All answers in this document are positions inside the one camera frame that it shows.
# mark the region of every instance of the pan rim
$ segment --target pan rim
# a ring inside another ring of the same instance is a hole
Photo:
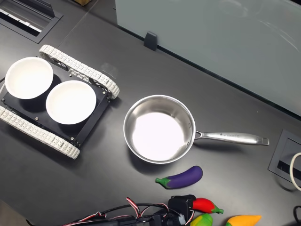
[[[190,139],[190,142],[189,144],[187,145],[186,149],[178,156],[172,158],[172,159],[169,159],[169,160],[164,160],[164,161],[155,161],[155,160],[151,160],[151,159],[148,159],[148,158],[145,158],[144,156],[142,156],[141,154],[139,154],[135,149],[134,147],[132,147],[132,145],[130,144],[130,142],[128,141],[128,138],[126,136],[126,123],[128,121],[128,118],[130,117],[131,113],[134,111],[134,109],[141,103],[141,102],[144,102],[145,100],[147,99],[151,99],[151,98],[155,98],[155,97],[160,97],[160,98],[166,98],[166,99],[169,99],[169,100],[172,100],[174,102],[176,102],[177,104],[179,104],[186,112],[187,114],[190,116],[191,118],[191,128],[192,128],[192,136],[191,136],[191,139]],[[194,118],[192,116],[192,114],[190,113],[189,109],[181,102],[179,101],[178,99],[176,98],[173,98],[173,97],[170,97],[170,96],[166,96],[166,95],[151,95],[151,96],[147,96],[147,97],[144,97],[140,100],[138,100],[136,103],[133,104],[133,106],[131,106],[131,108],[128,110],[126,116],[125,116],[125,119],[124,119],[124,122],[123,122],[123,135],[124,135],[124,138],[126,140],[126,143],[127,143],[127,146],[130,148],[130,150],[137,156],[139,157],[140,159],[144,160],[144,161],[147,161],[147,162],[150,162],[150,163],[154,163],[154,164],[167,164],[167,163],[171,163],[171,162],[174,162],[180,158],[182,158],[192,147],[193,145],[193,141],[195,139],[195,135],[196,135],[196,126],[195,126],[195,122],[194,122]]]

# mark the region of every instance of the stainless steel saucepan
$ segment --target stainless steel saucepan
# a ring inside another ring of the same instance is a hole
[[[196,131],[188,108],[177,99],[164,95],[149,96],[136,102],[126,115],[123,132],[135,155],[156,164],[182,158],[197,139],[269,145],[269,139],[246,133]]]

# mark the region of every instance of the pan handle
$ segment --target pan handle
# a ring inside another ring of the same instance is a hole
[[[252,134],[247,133],[202,133],[196,131],[200,136],[196,137],[195,140],[198,139],[211,139],[211,140],[221,140],[236,144],[243,145],[269,145],[269,139],[259,137]]]

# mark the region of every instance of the purple eggplant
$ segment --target purple eggplant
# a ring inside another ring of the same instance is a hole
[[[190,186],[198,182],[203,176],[202,168],[193,166],[189,170],[166,178],[156,179],[156,182],[167,189],[176,189]]]

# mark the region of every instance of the red and white wire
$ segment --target red and white wire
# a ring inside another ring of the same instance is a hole
[[[137,214],[137,218],[139,217],[140,215],[140,209],[139,207],[136,205],[136,203],[134,203],[134,201],[132,201],[130,198],[126,198],[126,200],[128,201],[128,203],[134,208],[136,214]]]
[[[167,215],[168,212],[169,212],[168,206],[165,205],[164,203],[158,203],[158,204],[156,204],[156,205],[163,205],[163,206],[165,206],[165,208],[167,209],[167,213],[164,215],[164,217],[166,217],[166,215]],[[140,214],[139,217],[141,217],[141,216],[143,215],[143,213],[144,213],[149,207],[151,207],[151,206],[146,207],[146,208],[141,212],[141,214]]]
[[[194,210],[191,210],[191,211],[192,211],[191,217],[189,218],[189,220],[186,222],[185,225],[188,225],[188,224],[192,221],[192,219],[193,219],[193,216],[194,216]]]
[[[88,221],[81,221],[81,222],[73,222],[73,223],[69,223],[69,224],[63,225],[63,226],[80,225],[80,224],[89,223],[89,222],[95,222],[95,221],[99,221],[99,220],[88,220]]]
[[[113,218],[110,218],[108,220],[113,220],[113,219],[117,219],[117,218],[125,218],[125,217],[129,217],[130,215],[120,215],[120,216],[117,216],[117,217],[113,217]]]
[[[87,217],[85,217],[84,219],[79,220],[79,222],[88,220],[88,219],[90,219],[90,218],[92,218],[92,217],[95,217],[96,215],[101,216],[101,213],[100,213],[100,212],[97,212],[97,213],[95,213],[95,214],[92,214],[92,215],[90,215],[90,216],[87,216]]]

